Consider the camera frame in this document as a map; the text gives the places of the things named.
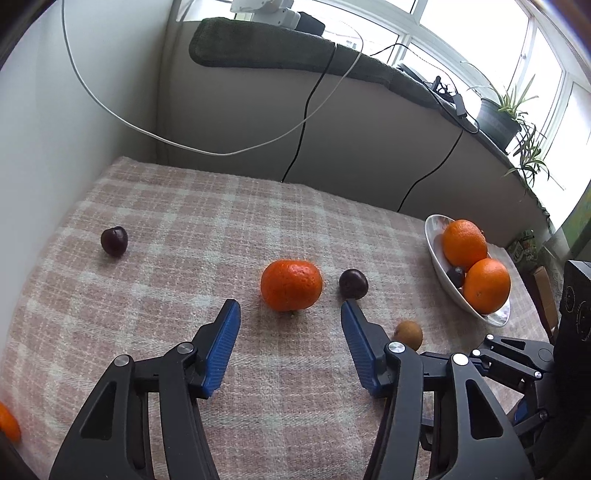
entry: grey pot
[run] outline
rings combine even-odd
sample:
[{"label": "grey pot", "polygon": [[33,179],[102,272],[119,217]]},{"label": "grey pot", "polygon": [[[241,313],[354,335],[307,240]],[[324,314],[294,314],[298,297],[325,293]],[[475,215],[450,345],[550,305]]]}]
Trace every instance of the grey pot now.
[{"label": "grey pot", "polygon": [[480,99],[480,112],[476,119],[480,124],[480,130],[497,147],[505,151],[507,145],[521,129],[521,126],[508,113],[500,112],[499,108],[501,107],[492,100],[482,98]]}]

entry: checkered tablecloth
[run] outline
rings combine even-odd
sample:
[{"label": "checkered tablecloth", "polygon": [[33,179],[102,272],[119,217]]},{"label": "checkered tablecloth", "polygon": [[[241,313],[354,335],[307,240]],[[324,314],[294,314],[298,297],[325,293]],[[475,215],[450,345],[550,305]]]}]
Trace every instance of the checkered tablecloth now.
[{"label": "checkered tablecloth", "polygon": [[[99,242],[115,225],[129,234],[119,260]],[[383,401],[362,389],[340,327],[343,270],[366,274],[369,293],[359,304],[370,321],[388,333],[402,319],[421,325],[420,352],[468,352],[487,332],[545,338],[504,250],[490,247],[511,273],[511,318],[495,330],[442,290],[423,229],[420,220],[301,185],[117,160],[50,239],[14,315],[0,400],[21,424],[23,457],[47,478],[115,356],[162,355],[234,298],[242,307],[236,346],[221,389],[200,402],[221,479],[361,479]],[[262,302],[261,273],[278,258],[319,267],[324,290],[314,306],[279,314]],[[518,398],[494,390],[506,410]],[[163,479],[157,415],[153,404]],[[427,469],[421,451],[416,477]]]}]

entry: plate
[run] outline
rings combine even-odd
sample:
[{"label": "plate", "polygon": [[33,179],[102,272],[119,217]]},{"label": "plate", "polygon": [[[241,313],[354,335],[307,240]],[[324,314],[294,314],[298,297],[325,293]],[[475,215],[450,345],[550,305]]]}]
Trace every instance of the plate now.
[{"label": "plate", "polygon": [[443,247],[441,245],[441,236],[445,228],[453,222],[453,219],[446,217],[445,215],[431,215],[425,220],[425,237],[427,238],[427,245],[429,247],[429,253],[431,254],[431,260],[433,261],[433,268],[439,279],[439,283],[443,287],[443,290],[452,298],[452,300],[466,312],[472,314],[472,316],[483,320],[493,327],[503,327],[509,321],[509,315],[511,314],[511,305],[509,299],[505,304],[496,312],[490,315],[480,315],[474,310],[470,304],[463,297],[461,292],[453,286],[452,281],[447,278],[446,272],[452,267],[445,255],[443,255]]}]

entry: spider plant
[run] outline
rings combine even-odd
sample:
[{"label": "spider plant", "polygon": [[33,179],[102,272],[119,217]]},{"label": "spider plant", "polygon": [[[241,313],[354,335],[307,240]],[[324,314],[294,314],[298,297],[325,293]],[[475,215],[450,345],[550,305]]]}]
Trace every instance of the spider plant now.
[{"label": "spider plant", "polygon": [[472,67],[474,67],[489,83],[488,85],[476,85],[474,87],[470,87],[469,90],[475,90],[477,88],[488,88],[488,89],[492,90],[493,92],[496,93],[496,96],[499,99],[499,106],[500,106],[499,111],[500,112],[508,113],[509,116],[517,122],[525,120],[525,115],[527,115],[527,112],[521,112],[521,111],[519,111],[519,108],[525,102],[528,102],[529,100],[533,100],[534,98],[538,98],[537,95],[534,95],[534,96],[531,96],[528,98],[525,97],[527,95],[528,90],[531,87],[531,84],[534,83],[535,75],[532,76],[532,78],[530,79],[530,81],[528,82],[526,87],[521,92],[521,95],[518,96],[516,86],[514,86],[509,92],[505,89],[505,93],[501,93],[499,90],[497,90],[495,88],[495,86],[488,79],[488,77],[486,75],[484,75],[484,73],[482,73],[478,67],[476,67],[475,65],[473,65],[469,61],[462,61],[461,63],[467,63],[468,65],[471,65]]},{"label": "spider plant", "polygon": [[550,172],[548,167],[544,163],[544,160],[540,158],[542,153],[541,143],[542,133],[537,131],[537,127],[533,124],[521,121],[521,130],[517,133],[518,145],[513,152],[513,156],[519,155],[519,166],[510,168],[505,176],[519,171],[525,182],[530,186],[534,186],[535,176],[541,171],[545,171],[548,174],[548,180],[550,179]]}]

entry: metal pin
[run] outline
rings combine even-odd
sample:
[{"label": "metal pin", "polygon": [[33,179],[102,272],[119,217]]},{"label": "metal pin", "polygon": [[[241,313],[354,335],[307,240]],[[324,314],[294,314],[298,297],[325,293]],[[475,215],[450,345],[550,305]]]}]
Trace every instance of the metal pin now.
[{"label": "metal pin", "polygon": [[177,347],[177,352],[184,355],[186,353],[191,353],[193,351],[193,344],[189,342],[181,343]]},{"label": "metal pin", "polygon": [[127,355],[119,355],[113,360],[116,367],[123,367],[129,363],[129,357]]},{"label": "metal pin", "polygon": [[388,350],[390,350],[392,353],[402,353],[404,352],[404,349],[404,344],[400,342],[391,342],[388,344]]},{"label": "metal pin", "polygon": [[455,364],[461,365],[462,367],[468,364],[468,357],[463,353],[454,354],[452,360]]}]

